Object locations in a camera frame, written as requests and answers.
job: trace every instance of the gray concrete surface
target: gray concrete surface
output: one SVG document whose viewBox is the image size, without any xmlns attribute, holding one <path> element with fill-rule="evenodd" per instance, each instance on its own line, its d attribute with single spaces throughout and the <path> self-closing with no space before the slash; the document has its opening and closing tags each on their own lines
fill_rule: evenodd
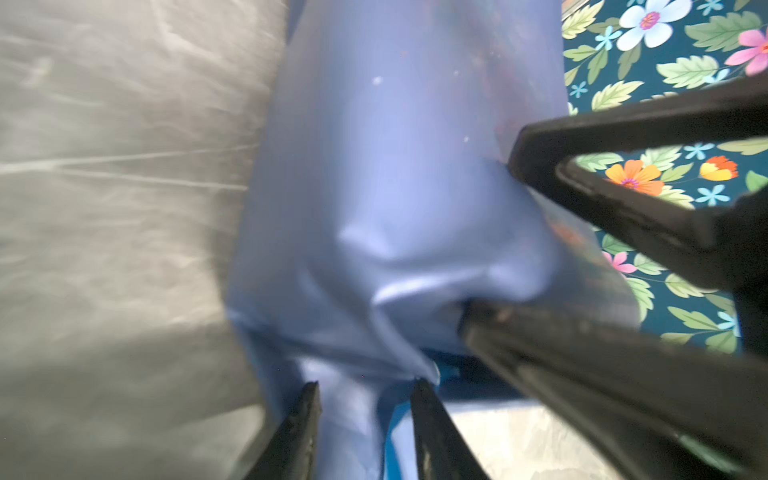
<svg viewBox="0 0 768 480">
<path fill-rule="evenodd" d="M 268 437 L 220 295 L 285 18 L 0 5 L 1 479 L 218 480 Z M 496 480 L 607 478 L 543 415 L 457 421 Z"/>
</svg>

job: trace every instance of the white flower print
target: white flower print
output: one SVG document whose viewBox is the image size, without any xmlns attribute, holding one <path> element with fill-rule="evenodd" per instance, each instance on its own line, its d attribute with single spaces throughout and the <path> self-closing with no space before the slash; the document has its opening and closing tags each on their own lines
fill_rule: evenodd
<svg viewBox="0 0 768 480">
<path fill-rule="evenodd" d="M 648 48 L 658 47 L 672 36 L 672 27 L 667 23 L 688 15 L 692 6 L 691 0 L 648 0 L 644 7 L 630 7 L 619 18 L 619 25 L 631 30 L 618 39 L 616 46 L 622 51 L 631 50 L 645 37 Z"/>
</svg>

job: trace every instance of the floral pattern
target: floral pattern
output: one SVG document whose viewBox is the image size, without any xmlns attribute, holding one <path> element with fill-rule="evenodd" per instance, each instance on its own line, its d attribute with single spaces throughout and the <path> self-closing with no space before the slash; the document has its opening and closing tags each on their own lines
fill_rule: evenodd
<svg viewBox="0 0 768 480">
<path fill-rule="evenodd" d="M 712 88 L 768 69 L 768 2 L 601 0 L 574 15 L 578 22 L 566 19 L 563 26 L 571 115 Z M 768 185 L 766 159 L 768 137 L 760 137 L 581 155 L 576 163 L 693 209 L 726 206 Z M 691 285 L 619 239 L 596 235 L 637 299 L 643 331 L 672 343 L 740 351 L 727 293 Z"/>
</svg>

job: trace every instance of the plastic bag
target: plastic bag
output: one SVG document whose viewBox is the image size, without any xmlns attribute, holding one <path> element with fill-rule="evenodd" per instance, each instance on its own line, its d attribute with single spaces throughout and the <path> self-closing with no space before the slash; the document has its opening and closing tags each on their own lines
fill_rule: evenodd
<svg viewBox="0 0 768 480">
<path fill-rule="evenodd" d="M 319 381 L 319 480 L 381 478 L 414 379 L 449 405 L 519 397 L 462 345 L 463 300 L 636 326 L 589 226 L 503 164 L 523 125 L 568 113 L 559 18 L 558 0 L 303 6 L 227 306 L 278 415 Z"/>
</svg>

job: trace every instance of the pink flower print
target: pink flower print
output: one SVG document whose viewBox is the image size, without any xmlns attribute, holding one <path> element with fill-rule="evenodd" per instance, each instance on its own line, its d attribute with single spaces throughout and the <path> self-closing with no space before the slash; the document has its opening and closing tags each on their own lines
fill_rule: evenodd
<svg viewBox="0 0 768 480">
<path fill-rule="evenodd" d="M 613 265 L 616 270 L 622 273 L 637 272 L 637 267 L 635 265 L 624 263 L 627 261 L 627 252 L 619 252 L 615 257 L 611 257 L 611 254 L 608 252 L 603 252 L 603 255 L 605 255 L 606 260 L 611 262 L 611 265 Z"/>
<path fill-rule="evenodd" d="M 750 77 L 759 74 L 768 67 L 768 39 L 760 30 L 742 31 L 739 35 L 739 43 L 752 48 L 737 51 L 728 57 L 725 65 L 741 65 L 749 62 L 746 66 L 746 74 Z"/>
</svg>

